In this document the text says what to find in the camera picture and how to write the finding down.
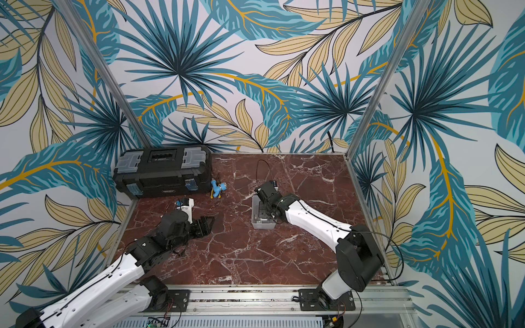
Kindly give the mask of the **aluminium rail front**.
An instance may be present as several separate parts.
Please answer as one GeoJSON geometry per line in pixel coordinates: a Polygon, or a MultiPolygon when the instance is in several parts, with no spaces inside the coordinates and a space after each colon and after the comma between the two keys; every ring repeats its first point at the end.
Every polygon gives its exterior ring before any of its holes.
{"type": "MultiPolygon", "coordinates": [[[[291,314],[301,311],[299,303],[293,301],[299,289],[313,286],[257,285],[257,286],[172,286],[169,290],[191,291],[186,312],[195,315],[227,314],[291,314]]],[[[368,286],[362,292],[351,291],[354,311],[316,311],[323,314],[338,312],[345,318],[363,314],[399,314],[404,327],[422,327],[415,306],[406,288],[401,286],[368,286]]]]}

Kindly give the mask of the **blue toy figure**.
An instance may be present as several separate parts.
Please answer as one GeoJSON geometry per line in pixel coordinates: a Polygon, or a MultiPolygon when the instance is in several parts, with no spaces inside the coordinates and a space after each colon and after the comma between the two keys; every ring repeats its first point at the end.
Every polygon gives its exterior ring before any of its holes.
{"type": "Polygon", "coordinates": [[[218,199],[221,198],[222,192],[227,190],[227,184],[221,183],[220,181],[217,181],[216,179],[211,180],[211,199],[218,199]]]}

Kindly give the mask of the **black plastic toolbox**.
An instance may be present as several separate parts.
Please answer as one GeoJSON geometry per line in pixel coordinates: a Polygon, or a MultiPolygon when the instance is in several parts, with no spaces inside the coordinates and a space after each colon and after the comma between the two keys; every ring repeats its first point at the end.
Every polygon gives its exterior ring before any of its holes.
{"type": "Polygon", "coordinates": [[[211,180],[211,152],[198,145],[129,150],[113,171],[117,190],[132,199],[206,194],[211,180]]]}

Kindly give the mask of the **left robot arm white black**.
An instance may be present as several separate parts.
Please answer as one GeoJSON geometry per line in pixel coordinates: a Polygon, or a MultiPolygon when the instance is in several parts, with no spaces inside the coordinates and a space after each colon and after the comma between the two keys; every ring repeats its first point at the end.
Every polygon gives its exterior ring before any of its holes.
{"type": "Polygon", "coordinates": [[[148,272],[191,240],[209,236],[214,222],[214,217],[192,220],[180,209],[164,215],[103,272],[42,310],[28,308],[19,314],[16,327],[111,327],[144,310],[168,312],[175,301],[168,287],[148,272]]]}

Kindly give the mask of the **left metal frame post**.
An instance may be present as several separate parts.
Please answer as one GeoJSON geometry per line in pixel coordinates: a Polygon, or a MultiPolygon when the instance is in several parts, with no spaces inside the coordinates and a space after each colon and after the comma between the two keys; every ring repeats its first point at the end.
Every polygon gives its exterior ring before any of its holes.
{"type": "Polygon", "coordinates": [[[133,113],[131,105],[127,101],[122,92],[116,78],[103,58],[96,42],[93,40],[94,36],[90,36],[88,27],[82,21],[78,11],[76,11],[72,1],[58,0],[55,1],[57,9],[64,15],[65,21],[68,23],[72,32],[76,35],[79,44],[84,48],[87,56],[94,64],[94,68],[100,73],[101,79],[105,82],[107,89],[112,93],[114,100],[117,102],[121,111],[127,117],[129,124],[133,127],[139,143],[143,147],[152,147],[150,138],[145,134],[143,128],[140,126],[137,116],[133,113]]]}

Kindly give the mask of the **grey plastic storage box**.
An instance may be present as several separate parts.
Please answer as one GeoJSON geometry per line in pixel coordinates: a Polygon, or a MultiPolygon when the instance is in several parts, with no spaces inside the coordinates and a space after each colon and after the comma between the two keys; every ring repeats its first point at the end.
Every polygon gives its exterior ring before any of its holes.
{"type": "Polygon", "coordinates": [[[252,197],[251,223],[256,230],[272,230],[276,226],[275,219],[267,213],[264,204],[257,195],[252,197]]]}

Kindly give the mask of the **right metal frame post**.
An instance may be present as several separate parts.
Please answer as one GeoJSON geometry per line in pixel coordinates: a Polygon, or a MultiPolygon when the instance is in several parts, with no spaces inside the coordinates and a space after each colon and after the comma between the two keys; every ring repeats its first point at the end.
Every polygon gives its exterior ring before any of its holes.
{"type": "Polygon", "coordinates": [[[345,155],[345,159],[348,163],[351,163],[352,158],[357,153],[360,141],[366,133],[367,127],[373,118],[373,114],[377,105],[380,103],[380,98],[383,95],[389,80],[392,78],[396,69],[398,68],[398,65],[411,42],[412,36],[416,33],[417,27],[421,22],[429,3],[430,1],[417,1],[414,4],[414,9],[408,17],[406,25],[401,30],[399,43],[392,50],[389,61],[386,63],[384,72],[381,75],[381,79],[377,84],[377,87],[361,118],[360,125],[355,131],[352,142],[349,145],[349,149],[345,155]]]}

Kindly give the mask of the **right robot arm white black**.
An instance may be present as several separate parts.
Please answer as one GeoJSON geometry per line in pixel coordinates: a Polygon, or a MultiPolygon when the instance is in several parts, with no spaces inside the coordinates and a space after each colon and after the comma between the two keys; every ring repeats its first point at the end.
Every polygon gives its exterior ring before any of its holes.
{"type": "Polygon", "coordinates": [[[272,181],[255,188],[265,214],[301,228],[336,254],[337,268],[317,287],[317,301],[331,306],[347,292],[362,292],[384,265],[372,232],[366,225],[337,221],[293,194],[282,195],[272,181]]]}

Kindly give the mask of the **metal frame post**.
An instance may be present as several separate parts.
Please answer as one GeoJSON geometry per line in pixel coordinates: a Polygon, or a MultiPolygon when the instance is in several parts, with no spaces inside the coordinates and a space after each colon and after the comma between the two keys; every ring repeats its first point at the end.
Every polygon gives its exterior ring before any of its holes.
{"type": "Polygon", "coordinates": [[[140,126],[137,116],[133,113],[131,105],[127,101],[122,92],[116,78],[103,58],[96,42],[93,40],[94,36],[90,36],[88,27],[82,21],[78,11],[76,11],[72,1],[58,0],[55,1],[57,9],[64,15],[65,21],[68,23],[72,32],[76,35],[79,44],[84,48],[87,56],[94,64],[94,68],[100,73],[101,79],[105,82],[107,89],[112,93],[114,100],[117,102],[121,111],[127,117],[129,124],[133,127],[139,143],[143,147],[152,147],[150,138],[145,134],[143,128],[140,126]]]}
{"type": "Polygon", "coordinates": [[[389,80],[392,78],[396,69],[398,68],[398,65],[411,42],[412,36],[416,33],[417,27],[421,22],[429,3],[430,1],[417,1],[414,4],[414,9],[408,17],[406,25],[401,30],[399,43],[392,50],[389,61],[386,63],[384,72],[381,75],[381,79],[377,84],[377,87],[361,118],[360,125],[355,131],[352,142],[349,145],[349,149],[345,155],[345,159],[348,163],[351,163],[352,158],[357,153],[360,141],[366,133],[367,127],[373,118],[373,114],[377,105],[380,103],[380,98],[383,95],[389,80]]]}

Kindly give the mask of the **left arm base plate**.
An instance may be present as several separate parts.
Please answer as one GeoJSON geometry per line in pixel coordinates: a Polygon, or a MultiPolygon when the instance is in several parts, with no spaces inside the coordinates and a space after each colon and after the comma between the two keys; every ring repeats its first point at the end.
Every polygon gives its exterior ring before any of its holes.
{"type": "Polygon", "coordinates": [[[191,291],[188,289],[168,290],[164,296],[154,297],[143,313],[186,312],[191,291]]]}

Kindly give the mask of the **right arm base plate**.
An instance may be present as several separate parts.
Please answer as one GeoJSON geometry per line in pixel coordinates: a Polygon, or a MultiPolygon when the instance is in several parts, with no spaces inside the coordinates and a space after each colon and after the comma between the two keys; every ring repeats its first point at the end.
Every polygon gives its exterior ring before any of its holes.
{"type": "Polygon", "coordinates": [[[299,289],[298,296],[293,301],[299,303],[301,311],[354,311],[355,302],[351,291],[341,295],[338,299],[331,299],[326,293],[318,288],[299,289]]]}

